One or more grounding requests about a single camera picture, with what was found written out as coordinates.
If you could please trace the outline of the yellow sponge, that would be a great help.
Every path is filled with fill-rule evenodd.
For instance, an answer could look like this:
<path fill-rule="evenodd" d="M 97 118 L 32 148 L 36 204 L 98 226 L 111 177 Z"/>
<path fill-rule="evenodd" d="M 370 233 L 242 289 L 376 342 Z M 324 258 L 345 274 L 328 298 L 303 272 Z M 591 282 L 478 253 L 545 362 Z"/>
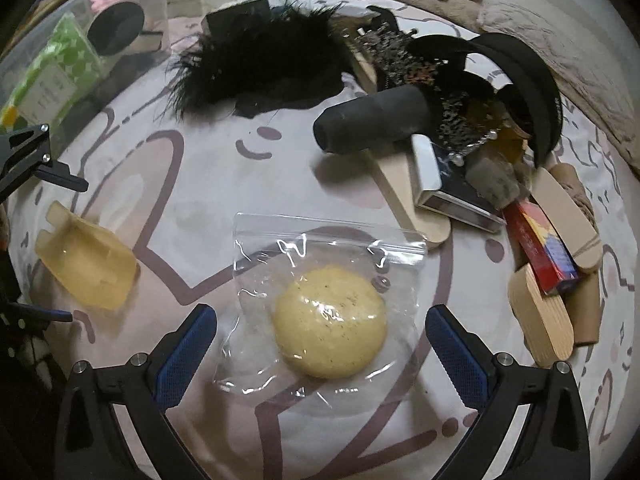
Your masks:
<path fill-rule="evenodd" d="M 236 215 L 238 312 L 215 384 L 258 399 L 285 391 L 327 408 L 384 399 L 413 382 L 421 233 L 340 220 Z"/>

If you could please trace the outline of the black foam tube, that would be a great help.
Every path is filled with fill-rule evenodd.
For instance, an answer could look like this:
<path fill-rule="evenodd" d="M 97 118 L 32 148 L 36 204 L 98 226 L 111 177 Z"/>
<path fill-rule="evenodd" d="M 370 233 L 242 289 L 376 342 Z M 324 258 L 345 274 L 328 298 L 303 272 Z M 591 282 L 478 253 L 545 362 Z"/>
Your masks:
<path fill-rule="evenodd" d="M 442 119 L 439 98 L 405 84 L 324 110 L 314 121 L 314 140 L 325 153 L 346 155 L 432 133 Z"/>

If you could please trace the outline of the yellow translucent plastic piece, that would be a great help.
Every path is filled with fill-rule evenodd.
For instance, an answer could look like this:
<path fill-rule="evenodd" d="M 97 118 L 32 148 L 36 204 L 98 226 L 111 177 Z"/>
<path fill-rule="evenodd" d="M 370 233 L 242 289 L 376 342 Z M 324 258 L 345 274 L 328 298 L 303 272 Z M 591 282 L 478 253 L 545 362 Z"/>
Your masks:
<path fill-rule="evenodd" d="M 46 214 L 35 252 L 60 284 L 83 306 L 116 310 L 137 275 L 132 250 L 111 231 L 73 214 L 57 200 Z"/>

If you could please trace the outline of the thick wooden oval block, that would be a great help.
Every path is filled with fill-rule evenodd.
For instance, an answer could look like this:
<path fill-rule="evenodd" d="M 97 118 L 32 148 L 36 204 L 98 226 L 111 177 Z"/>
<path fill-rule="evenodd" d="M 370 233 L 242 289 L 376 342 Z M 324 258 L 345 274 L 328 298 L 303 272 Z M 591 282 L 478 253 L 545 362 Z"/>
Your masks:
<path fill-rule="evenodd" d="M 572 355 L 574 328 L 565 304 L 559 295 L 548 296 L 540 290 L 529 263 L 511 276 L 508 299 L 538 366 L 549 368 Z"/>

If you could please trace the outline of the green dotted wipes pack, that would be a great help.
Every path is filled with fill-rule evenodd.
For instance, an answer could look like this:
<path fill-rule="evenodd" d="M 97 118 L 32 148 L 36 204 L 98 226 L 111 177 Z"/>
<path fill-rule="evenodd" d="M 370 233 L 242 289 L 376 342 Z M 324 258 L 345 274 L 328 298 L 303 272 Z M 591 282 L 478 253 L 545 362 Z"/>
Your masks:
<path fill-rule="evenodd" d="M 103 63 L 75 15 L 64 14 L 2 108 L 1 129 L 47 124 L 55 130 L 103 74 Z"/>

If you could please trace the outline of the clear plastic storage bin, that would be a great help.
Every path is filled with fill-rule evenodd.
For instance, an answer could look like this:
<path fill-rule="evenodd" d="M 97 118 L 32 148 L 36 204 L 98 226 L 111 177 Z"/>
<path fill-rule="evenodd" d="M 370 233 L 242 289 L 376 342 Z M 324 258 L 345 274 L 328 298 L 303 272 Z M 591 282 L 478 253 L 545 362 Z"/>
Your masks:
<path fill-rule="evenodd" d="M 1 130 L 46 124 L 62 153 L 169 55 L 167 0 L 70 0 L 1 61 Z"/>

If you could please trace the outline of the brown cardboard tube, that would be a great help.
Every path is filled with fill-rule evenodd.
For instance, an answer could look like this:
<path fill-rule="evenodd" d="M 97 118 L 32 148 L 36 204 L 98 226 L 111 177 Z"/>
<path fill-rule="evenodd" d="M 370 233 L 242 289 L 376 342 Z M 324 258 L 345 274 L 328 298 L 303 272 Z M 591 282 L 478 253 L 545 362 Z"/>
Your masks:
<path fill-rule="evenodd" d="M 583 278 L 566 300 L 576 347 L 596 344 L 600 337 L 602 307 L 597 274 Z"/>

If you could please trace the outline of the red blue carton box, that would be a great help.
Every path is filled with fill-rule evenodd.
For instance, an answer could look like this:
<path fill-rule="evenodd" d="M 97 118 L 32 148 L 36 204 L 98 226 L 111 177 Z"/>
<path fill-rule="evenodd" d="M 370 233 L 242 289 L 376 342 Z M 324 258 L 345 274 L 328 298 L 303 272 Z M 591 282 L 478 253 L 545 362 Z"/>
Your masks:
<path fill-rule="evenodd" d="M 579 273 L 558 232 L 544 211 L 529 200 L 516 200 L 503 209 L 506 227 L 524 250 L 538 286 L 546 295 L 564 294 Z"/>

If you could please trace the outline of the bunny print bed sheet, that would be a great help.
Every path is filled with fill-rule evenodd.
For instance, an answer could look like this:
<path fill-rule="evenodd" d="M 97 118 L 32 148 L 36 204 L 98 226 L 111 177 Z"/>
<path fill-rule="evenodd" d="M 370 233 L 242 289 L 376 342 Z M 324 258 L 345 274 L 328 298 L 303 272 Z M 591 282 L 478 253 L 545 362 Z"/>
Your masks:
<path fill-rule="evenodd" d="M 72 0 L 1 64 L 59 479 L 602 479 L 617 141 L 527 38 L 392 0 Z"/>

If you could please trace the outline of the pink bunny phone stand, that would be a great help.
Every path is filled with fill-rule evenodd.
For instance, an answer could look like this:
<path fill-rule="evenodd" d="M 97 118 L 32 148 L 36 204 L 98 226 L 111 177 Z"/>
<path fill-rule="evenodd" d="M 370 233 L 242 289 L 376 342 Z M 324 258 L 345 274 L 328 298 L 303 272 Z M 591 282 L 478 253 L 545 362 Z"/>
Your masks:
<path fill-rule="evenodd" d="M 132 0 L 90 0 L 94 17 L 87 37 L 101 56 L 125 50 L 142 32 L 145 15 L 139 3 Z"/>

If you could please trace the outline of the silver dark box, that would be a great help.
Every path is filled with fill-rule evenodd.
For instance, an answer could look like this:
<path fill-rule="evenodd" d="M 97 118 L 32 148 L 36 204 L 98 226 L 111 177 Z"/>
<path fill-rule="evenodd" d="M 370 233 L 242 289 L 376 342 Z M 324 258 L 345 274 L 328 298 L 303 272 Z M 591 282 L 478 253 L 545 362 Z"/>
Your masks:
<path fill-rule="evenodd" d="M 409 172 L 414 206 L 443 214 L 468 226 L 497 233 L 502 214 L 465 180 L 449 153 L 423 134 L 410 138 Z"/>

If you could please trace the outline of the flat wooden oval board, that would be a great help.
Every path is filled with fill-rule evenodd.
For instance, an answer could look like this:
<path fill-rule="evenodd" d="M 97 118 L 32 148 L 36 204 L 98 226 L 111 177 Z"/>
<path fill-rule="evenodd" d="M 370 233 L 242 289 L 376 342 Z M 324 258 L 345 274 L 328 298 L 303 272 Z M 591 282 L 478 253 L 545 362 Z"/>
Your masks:
<path fill-rule="evenodd" d="M 448 240 L 451 234 L 449 218 L 414 206 L 410 179 L 412 151 L 408 141 L 364 150 L 359 156 L 401 229 L 421 233 L 430 249 Z"/>

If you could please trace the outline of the black small box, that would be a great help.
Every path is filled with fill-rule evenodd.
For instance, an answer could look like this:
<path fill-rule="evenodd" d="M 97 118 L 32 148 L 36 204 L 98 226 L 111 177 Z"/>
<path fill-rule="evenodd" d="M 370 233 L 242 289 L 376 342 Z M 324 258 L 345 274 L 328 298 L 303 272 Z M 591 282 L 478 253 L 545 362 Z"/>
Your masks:
<path fill-rule="evenodd" d="M 221 40 L 242 30 L 267 23 L 270 18 L 268 0 L 250 0 L 207 13 L 201 26 L 205 35 Z"/>

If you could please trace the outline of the black cap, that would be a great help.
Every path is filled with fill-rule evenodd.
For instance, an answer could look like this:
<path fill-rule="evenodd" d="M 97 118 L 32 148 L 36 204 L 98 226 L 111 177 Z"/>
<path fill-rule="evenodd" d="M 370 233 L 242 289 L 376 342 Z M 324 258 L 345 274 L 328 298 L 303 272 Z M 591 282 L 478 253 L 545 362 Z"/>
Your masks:
<path fill-rule="evenodd" d="M 464 71 L 470 54 L 488 58 L 511 81 L 508 92 L 515 107 L 509 114 L 529 134 L 534 164 L 539 167 L 558 144 L 563 120 L 558 85 L 548 65 L 522 40 L 501 32 L 485 32 L 471 40 L 427 35 L 411 40 L 409 52 L 424 60 L 445 61 L 457 73 Z"/>

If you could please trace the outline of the black feather accessory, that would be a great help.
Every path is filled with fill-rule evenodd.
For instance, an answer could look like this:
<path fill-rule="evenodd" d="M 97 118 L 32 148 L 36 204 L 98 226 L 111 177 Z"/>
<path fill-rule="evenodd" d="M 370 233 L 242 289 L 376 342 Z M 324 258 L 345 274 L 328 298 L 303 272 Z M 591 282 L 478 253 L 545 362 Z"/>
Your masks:
<path fill-rule="evenodd" d="M 308 110 L 341 93 L 352 66 L 337 10 L 287 2 L 271 9 L 267 23 L 226 39 L 203 32 L 172 66 L 171 111 L 183 118 L 233 101 L 236 114 L 253 118 L 280 108 Z"/>

